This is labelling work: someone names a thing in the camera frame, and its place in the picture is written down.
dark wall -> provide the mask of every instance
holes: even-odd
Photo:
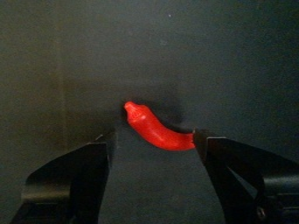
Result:
[[[115,127],[103,219],[222,223],[195,151],[145,143],[121,107],[144,103],[175,128],[210,129],[299,161],[298,4],[1,2],[0,222],[28,174]]]

red pepper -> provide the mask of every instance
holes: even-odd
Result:
[[[168,151],[187,151],[195,148],[192,133],[183,134],[167,129],[145,105],[128,101],[125,111],[131,127],[152,145]]]

dark gray background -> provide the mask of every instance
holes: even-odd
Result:
[[[299,161],[298,1],[1,1],[0,222],[25,177],[112,127],[105,223],[222,223],[196,152],[129,129],[127,100]]]

red chili pepper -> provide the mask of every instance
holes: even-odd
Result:
[[[183,134],[167,129],[145,105],[128,101],[125,111],[131,127],[152,145],[168,151],[187,151],[195,148],[192,133]]]

